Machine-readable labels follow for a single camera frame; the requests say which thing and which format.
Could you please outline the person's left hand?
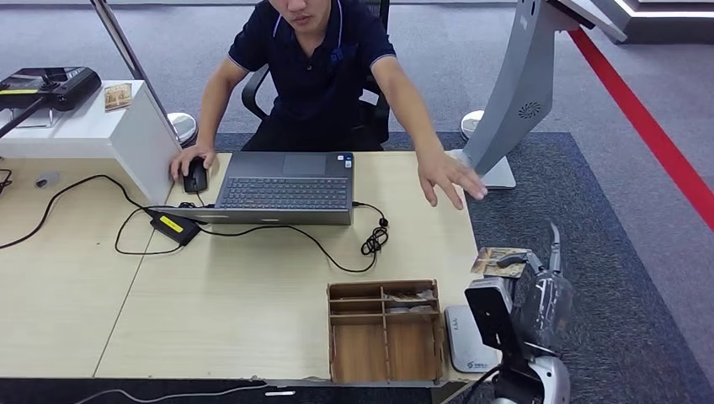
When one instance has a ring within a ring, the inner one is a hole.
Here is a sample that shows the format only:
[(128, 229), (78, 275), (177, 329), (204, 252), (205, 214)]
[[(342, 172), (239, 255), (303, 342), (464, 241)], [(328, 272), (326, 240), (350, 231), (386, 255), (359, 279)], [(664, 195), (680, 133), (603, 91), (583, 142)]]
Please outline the person's left hand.
[(432, 207), (438, 204), (434, 188), (439, 187), (457, 210), (464, 210), (460, 187), (473, 199), (482, 200), (488, 190), (481, 178), (469, 167), (449, 156), (443, 149), (419, 148), (416, 152), (418, 179), (425, 199)]

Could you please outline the person's right hand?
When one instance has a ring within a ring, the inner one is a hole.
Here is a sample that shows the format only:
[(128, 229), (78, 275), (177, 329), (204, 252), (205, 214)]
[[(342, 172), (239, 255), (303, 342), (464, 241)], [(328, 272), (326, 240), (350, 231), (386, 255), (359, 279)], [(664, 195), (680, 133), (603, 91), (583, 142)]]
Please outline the person's right hand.
[(210, 144), (196, 143), (183, 149), (169, 165), (173, 180), (178, 181), (179, 176), (187, 176), (190, 163), (197, 157), (203, 160), (203, 167), (208, 169), (216, 159), (215, 148)]

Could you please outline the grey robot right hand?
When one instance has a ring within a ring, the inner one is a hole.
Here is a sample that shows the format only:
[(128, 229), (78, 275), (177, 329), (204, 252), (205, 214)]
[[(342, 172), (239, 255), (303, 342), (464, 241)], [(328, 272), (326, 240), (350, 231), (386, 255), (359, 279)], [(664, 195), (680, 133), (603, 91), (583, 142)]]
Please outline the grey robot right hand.
[(525, 302), (518, 312), (523, 339), (542, 351), (555, 353), (566, 333), (572, 310), (573, 286), (562, 273), (560, 231), (551, 226), (550, 258), (545, 265), (531, 250), (507, 254), (496, 261), (499, 268), (525, 264), (534, 271)]

